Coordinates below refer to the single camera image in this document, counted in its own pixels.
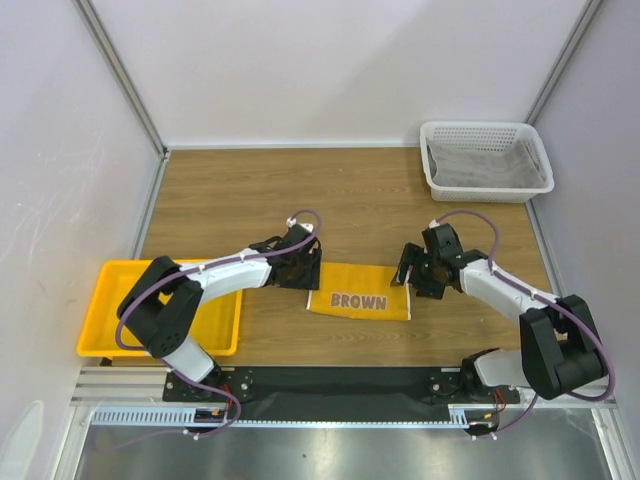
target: yellow bin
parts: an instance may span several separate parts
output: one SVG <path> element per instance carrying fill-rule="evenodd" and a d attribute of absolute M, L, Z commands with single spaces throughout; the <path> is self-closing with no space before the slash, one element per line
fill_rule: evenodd
<path fill-rule="evenodd" d="M 201 261 L 176 260 L 176 263 Z M 104 264 L 80 333 L 76 347 L 78 355 L 108 358 L 148 355 L 144 351 L 118 348 L 115 332 L 118 325 L 118 306 L 150 263 L 150 260 L 116 260 Z M 241 305 L 240 291 L 216 298 L 198 309 L 190 333 L 210 355 L 228 356 L 236 352 Z M 122 331 L 122 341 L 127 345 L 140 345 L 126 328 Z"/>

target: yellow towel with text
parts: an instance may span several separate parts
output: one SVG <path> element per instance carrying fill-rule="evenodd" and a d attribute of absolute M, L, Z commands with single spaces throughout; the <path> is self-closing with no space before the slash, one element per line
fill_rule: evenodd
<path fill-rule="evenodd" d="M 325 263 L 307 310 L 360 320 L 411 320 L 409 286 L 391 287 L 394 267 Z"/>

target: robotic arm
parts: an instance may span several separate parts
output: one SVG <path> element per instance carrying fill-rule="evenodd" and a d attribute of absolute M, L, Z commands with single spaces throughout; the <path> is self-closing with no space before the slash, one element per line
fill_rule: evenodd
<path fill-rule="evenodd" d="M 182 265 L 166 256 L 156 258 L 120 304 L 118 318 L 122 323 L 126 312 L 127 328 L 151 356 L 193 382 L 215 385 L 220 367 L 189 335 L 201 304 L 237 290 L 267 285 L 318 289 L 319 241 L 314 238 L 295 247 L 312 235 L 313 226 L 292 220 L 288 227 L 284 237 L 255 243 L 229 257 Z M 176 278 L 158 288 L 170 276 Z M 170 296 L 166 303 L 160 299 L 161 293 Z M 134 302 L 139 305 L 130 309 Z"/>
<path fill-rule="evenodd" d="M 392 285 L 409 282 L 419 297 L 441 299 L 446 287 L 476 297 L 520 328 L 521 351 L 489 350 L 465 361 L 471 382 L 530 386 L 553 399 L 605 376 L 606 365 L 594 342 L 553 304 L 575 315 L 599 340 L 584 300 L 558 298 L 518 280 L 478 251 L 465 252 L 455 230 L 433 223 L 422 232 L 426 248 L 407 243 Z M 556 332 L 566 334 L 558 340 Z"/>

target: gray cloth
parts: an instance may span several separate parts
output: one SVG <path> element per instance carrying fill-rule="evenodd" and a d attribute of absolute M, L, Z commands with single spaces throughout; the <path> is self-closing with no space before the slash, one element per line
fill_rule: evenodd
<path fill-rule="evenodd" d="M 503 152 L 429 144 L 429 168 L 443 187 L 542 188 L 545 180 L 528 145 L 517 141 Z"/>

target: brown lettering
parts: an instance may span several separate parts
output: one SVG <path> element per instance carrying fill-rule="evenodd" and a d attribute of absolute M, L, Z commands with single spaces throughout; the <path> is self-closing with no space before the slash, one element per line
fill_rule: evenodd
<path fill-rule="evenodd" d="M 376 303 L 376 297 L 362 295 L 362 308 L 365 310 L 373 310 Z"/>
<path fill-rule="evenodd" d="M 387 309 L 387 297 L 376 297 L 376 310 Z"/>

